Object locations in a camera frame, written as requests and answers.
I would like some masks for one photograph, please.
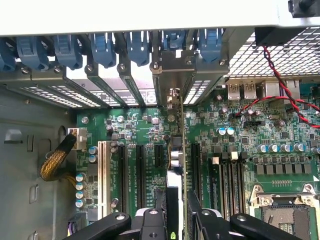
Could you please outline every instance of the red and black wire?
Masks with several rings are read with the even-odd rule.
[[[284,90],[285,94],[287,96],[266,96],[263,97],[261,99],[257,99],[255,101],[253,101],[251,104],[246,105],[244,108],[242,108],[237,114],[236,116],[240,116],[240,114],[247,108],[253,106],[254,104],[264,101],[264,100],[270,100],[270,99],[283,99],[283,100],[289,100],[290,104],[292,105],[293,110],[296,112],[296,114],[298,115],[299,119],[301,120],[301,122],[309,125],[312,128],[316,128],[316,129],[320,129],[320,125],[315,125],[312,124],[308,121],[308,119],[305,118],[305,116],[300,112],[299,107],[296,105],[296,103],[301,103],[301,104],[305,104],[308,105],[309,107],[315,109],[316,111],[320,112],[320,108],[317,107],[316,105],[303,101],[301,99],[294,99],[292,97],[292,94],[290,92],[290,90],[287,88],[286,83],[282,80],[280,73],[276,70],[275,64],[274,62],[271,60],[271,55],[270,52],[268,51],[266,46],[263,46],[263,55],[264,58],[268,61],[269,67],[271,68],[271,70],[274,73],[274,76],[278,79],[279,81],[279,86]]]

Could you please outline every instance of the white pci slot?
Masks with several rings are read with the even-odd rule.
[[[98,141],[98,220],[110,211],[110,142]]]

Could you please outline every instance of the green circuit board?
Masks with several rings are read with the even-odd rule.
[[[259,184],[265,193],[300,193],[304,184],[311,184],[316,194],[320,191],[319,157],[311,153],[311,147],[319,147],[318,131],[314,128],[299,122],[295,113],[286,113],[284,105],[270,107],[268,102],[260,102],[252,107],[255,111],[261,111],[260,116],[232,118],[228,115],[237,113],[243,106],[250,103],[250,100],[242,101],[213,101],[214,96],[210,96],[207,101],[198,106],[185,107],[183,113],[184,131],[186,141],[186,170],[187,187],[189,190],[195,188],[193,161],[195,160],[193,147],[199,148],[199,168],[197,176],[200,179],[198,185],[200,193],[201,206],[203,208],[215,208],[222,211],[224,204],[221,196],[221,188],[225,183],[220,182],[219,174],[222,171],[217,165],[212,167],[210,174],[210,161],[214,156],[214,147],[221,146],[223,151],[227,151],[229,146],[234,146],[238,154],[247,152],[248,158],[243,164],[244,180],[244,198],[245,211],[252,214],[249,210],[249,200],[253,187]],[[308,94],[301,96],[301,99],[310,103],[318,104]],[[219,114],[223,108],[227,108],[226,114]],[[301,112],[311,123],[320,125],[320,118],[317,118],[315,111],[305,105],[300,105]],[[124,117],[123,122],[118,121],[118,117]],[[158,119],[157,124],[147,120],[147,116]],[[88,117],[88,123],[83,124],[82,118]],[[275,121],[281,119],[285,121],[285,126],[275,126]],[[128,213],[135,215],[138,207],[137,200],[137,168],[136,168],[136,146],[145,147],[145,187],[146,201],[144,207],[154,206],[154,190],[164,189],[166,186],[166,169],[168,166],[167,145],[163,139],[164,135],[174,135],[179,131],[176,121],[169,122],[168,114],[165,108],[132,108],[132,109],[96,109],[83,110],[77,115],[77,127],[86,128],[88,132],[87,148],[97,146],[98,141],[111,141],[107,134],[106,125],[111,121],[114,132],[119,135],[119,142],[127,147],[128,162]],[[244,127],[247,121],[264,121],[262,126]],[[219,135],[217,129],[233,128],[232,135]],[[162,167],[155,167],[155,150],[157,144],[164,145]],[[259,145],[277,145],[278,152],[267,151],[261,153],[258,151]],[[290,145],[290,152],[280,151],[283,144]],[[294,151],[295,144],[302,144],[303,151]],[[89,153],[87,151],[77,153],[77,171],[87,172],[89,166]],[[292,172],[286,172],[285,165],[290,165]],[[111,199],[120,197],[120,179],[119,179],[118,155],[112,154],[110,166],[110,194]],[[234,176],[234,182],[237,182],[237,176]],[[95,207],[97,196],[94,190],[98,187],[94,180],[87,183],[87,204],[79,211],[86,212],[88,208]],[[257,218],[262,218],[260,212],[256,212]],[[316,222],[310,221],[310,239],[317,239]]]

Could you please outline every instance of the motherboard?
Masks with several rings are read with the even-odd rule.
[[[301,95],[319,105],[308,91]],[[81,111],[77,127],[86,129],[87,146],[77,150],[83,177],[77,211],[90,224],[112,212],[134,216],[154,207],[173,167],[168,139],[181,139],[184,131],[185,186],[202,208],[218,210],[226,220],[247,213],[303,240],[319,239],[318,132],[284,101],[261,101],[236,116],[251,102],[228,100],[220,89],[184,107],[178,118],[161,107]],[[312,108],[299,108],[320,124]]]

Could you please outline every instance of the blue retention clip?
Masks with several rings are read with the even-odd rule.
[[[140,31],[133,31],[131,34],[130,32],[126,33],[128,58],[135,62],[138,67],[147,65],[150,61],[147,34],[147,31],[143,31],[143,39],[141,39]]]
[[[211,63],[221,57],[222,29],[200,29],[199,49],[204,61]]]
[[[54,51],[58,62],[71,70],[82,68],[83,58],[75,35],[54,36]]]
[[[48,54],[39,36],[18,36],[16,48],[24,65],[39,71],[49,69]]]
[[[105,69],[114,67],[117,64],[117,56],[112,33],[93,33],[90,34],[90,40],[94,61],[104,66]]]
[[[0,72],[12,72],[16,69],[14,53],[10,50],[7,42],[0,38]]]
[[[183,49],[186,42],[186,31],[163,31],[163,47],[164,50],[179,50]]]

